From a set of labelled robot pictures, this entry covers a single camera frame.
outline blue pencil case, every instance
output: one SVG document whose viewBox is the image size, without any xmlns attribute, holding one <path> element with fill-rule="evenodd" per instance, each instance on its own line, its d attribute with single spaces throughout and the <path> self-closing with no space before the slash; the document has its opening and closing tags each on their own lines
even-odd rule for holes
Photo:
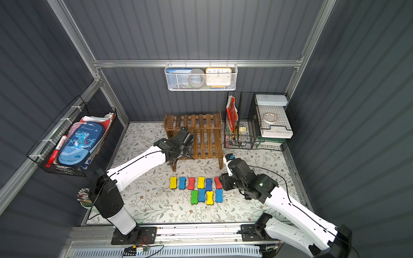
<svg viewBox="0 0 413 258">
<path fill-rule="evenodd" d="M 99 142 L 104 134 L 104 127 L 96 122 L 87 122 L 81 125 L 76 132 L 67 139 L 59 152 L 57 161 L 64 166 L 83 165 L 90 155 L 90 150 Z"/>
</svg>

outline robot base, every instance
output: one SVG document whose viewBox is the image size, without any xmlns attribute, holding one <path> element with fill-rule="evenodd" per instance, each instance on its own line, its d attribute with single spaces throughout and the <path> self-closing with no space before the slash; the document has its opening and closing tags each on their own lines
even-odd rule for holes
<svg viewBox="0 0 413 258">
<path fill-rule="evenodd" d="M 145 244 L 154 244 L 155 238 L 156 238 L 156 232 L 157 232 L 156 227 L 136 226 L 129 234 L 124 236 L 117 228 L 115 228 L 115 231 L 113 232 L 111 244 L 112 245 L 123 245 L 123 244 L 141 245 L 142 244 L 141 237 Z"/>
</svg>

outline red marker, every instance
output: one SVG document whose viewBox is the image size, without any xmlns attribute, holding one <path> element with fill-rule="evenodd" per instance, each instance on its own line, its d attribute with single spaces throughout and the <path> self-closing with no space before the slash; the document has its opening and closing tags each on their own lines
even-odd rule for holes
<svg viewBox="0 0 413 258">
<path fill-rule="evenodd" d="M 64 142 L 66 141 L 66 138 L 67 138 L 66 135 L 63 135 L 63 136 L 60 138 L 60 141 L 59 141 L 59 143 L 57 144 L 57 146 L 56 146 L 56 148 L 55 148 L 55 151 L 54 151 L 54 152 L 52 153 L 52 155 L 50 156 L 50 159 L 49 159 L 49 161 L 46 163 L 46 166 L 45 166 L 45 167 L 50 168 L 50 167 L 52 166 L 53 161 L 56 159 L 57 155 L 59 154 L 60 149 L 63 147 L 63 144 L 64 144 Z"/>
</svg>

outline gray corrugated wall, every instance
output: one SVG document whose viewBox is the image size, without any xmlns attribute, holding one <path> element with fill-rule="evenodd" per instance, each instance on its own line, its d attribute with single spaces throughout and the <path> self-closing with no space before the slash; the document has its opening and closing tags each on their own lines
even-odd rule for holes
<svg viewBox="0 0 413 258">
<path fill-rule="evenodd" d="M 361 257 L 412 257 L 413 1 L 339 1 L 288 106 L 316 213 Z"/>
<path fill-rule="evenodd" d="M 0 1 L 0 187 L 52 120 L 93 78 L 44 1 Z M 91 102 L 108 105 L 99 90 Z M 90 170 L 106 168 L 120 138 L 114 124 Z M 85 209 L 76 193 L 89 178 L 37 169 L 0 216 L 0 256 L 55 258 Z"/>
<path fill-rule="evenodd" d="M 225 110 L 226 91 L 167 90 L 164 68 L 104 68 L 130 121 L 161 121 L 174 115 Z M 285 92 L 293 68 L 239 68 L 237 91 Z"/>
<path fill-rule="evenodd" d="M 93 78 L 44 1 L 0 1 L 0 187 Z"/>
<path fill-rule="evenodd" d="M 296 59 L 321 0 L 66 4 L 97 59 Z"/>
<path fill-rule="evenodd" d="M 66 1 L 97 59 L 298 59 L 321 0 Z M 227 92 L 171 92 L 162 68 L 102 69 L 131 121 L 225 109 Z M 293 68 L 239 68 L 237 91 L 285 92 Z"/>
</svg>

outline floral tablecloth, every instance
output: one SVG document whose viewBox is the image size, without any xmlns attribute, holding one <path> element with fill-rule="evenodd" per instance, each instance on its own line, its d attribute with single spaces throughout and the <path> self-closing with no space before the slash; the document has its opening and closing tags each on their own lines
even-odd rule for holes
<svg viewBox="0 0 413 258">
<path fill-rule="evenodd" d="M 112 167 L 116 167 L 144 152 L 155 141 L 166 138 L 162 123 L 131 123 L 126 131 Z M 280 151 L 223 149 L 235 157 L 244 159 L 247 164 L 263 167 L 281 174 L 287 181 L 288 193 L 298 199 L 285 159 Z M 275 179 L 284 189 L 284 180 L 266 170 L 253 168 L 256 174 L 265 173 Z M 223 203 L 206 205 L 191 204 L 191 191 L 169 189 L 170 177 L 214 178 L 225 173 L 220 170 L 217 159 L 178 161 L 176 172 L 164 163 L 151 169 L 131 183 L 121 195 L 126 209 L 138 223 L 174 222 L 246 222 L 256 221 L 263 213 L 269 213 L 281 221 L 286 218 L 279 212 L 257 200 L 245 200 L 237 189 L 223 192 Z M 108 224 L 100 215 L 86 224 Z"/>
</svg>

